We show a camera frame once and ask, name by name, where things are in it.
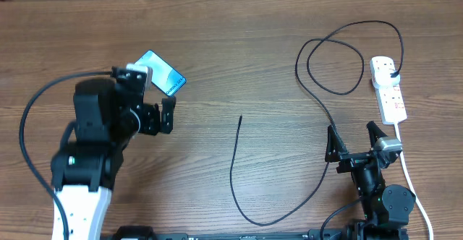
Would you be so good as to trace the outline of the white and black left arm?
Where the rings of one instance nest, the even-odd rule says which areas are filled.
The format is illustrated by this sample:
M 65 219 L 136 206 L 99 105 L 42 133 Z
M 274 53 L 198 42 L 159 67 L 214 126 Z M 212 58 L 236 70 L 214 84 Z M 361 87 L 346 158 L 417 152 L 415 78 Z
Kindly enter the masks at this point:
M 138 133 L 155 136 L 173 129 L 174 97 L 160 104 L 144 102 L 153 70 L 128 64 L 114 67 L 108 78 L 78 82 L 71 122 L 51 160 L 52 180 L 64 213 L 56 213 L 52 237 L 59 223 L 70 239 L 99 239 L 111 202 L 123 151 Z

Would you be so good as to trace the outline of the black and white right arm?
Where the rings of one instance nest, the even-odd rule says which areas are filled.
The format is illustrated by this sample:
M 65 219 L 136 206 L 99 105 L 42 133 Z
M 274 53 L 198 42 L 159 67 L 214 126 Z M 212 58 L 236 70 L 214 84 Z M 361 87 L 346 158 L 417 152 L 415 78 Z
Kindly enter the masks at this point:
M 367 124 L 370 149 L 350 153 L 338 132 L 328 127 L 325 162 L 337 163 L 337 173 L 349 173 L 357 187 L 365 219 L 380 228 L 398 229 L 409 223 L 416 196 L 406 187 L 386 185 L 382 170 L 394 163 L 402 152 L 402 143 L 386 135 L 374 121 Z

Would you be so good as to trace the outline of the smartphone with light screen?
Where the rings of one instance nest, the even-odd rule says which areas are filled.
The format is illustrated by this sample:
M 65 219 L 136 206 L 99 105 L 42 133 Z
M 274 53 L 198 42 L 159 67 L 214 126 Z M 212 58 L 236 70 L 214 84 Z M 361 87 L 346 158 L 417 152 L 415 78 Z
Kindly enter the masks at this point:
M 174 96 L 187 79 L 154 51 L 146 51 L 136 62 L 153 71 L 151 82 L 167 96 Z

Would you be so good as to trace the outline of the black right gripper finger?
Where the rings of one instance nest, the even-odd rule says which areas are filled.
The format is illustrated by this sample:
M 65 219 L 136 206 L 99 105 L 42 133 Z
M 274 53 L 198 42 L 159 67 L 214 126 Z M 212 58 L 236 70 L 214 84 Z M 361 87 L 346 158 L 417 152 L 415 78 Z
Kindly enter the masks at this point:
M 345 156 L 348 154 L 349 151 L 347 150 L 346 145 L 339 136 L 339 133 L 332 125 L 328 126 L 325 162 L 339 162 L 343 160 Z
M 383 150 L 386 146 L 385 138 L 388 136 L 376 125 L 374 121 L 369 121 L 366 125 L 370 138 L 370 146 L 373 150 Z

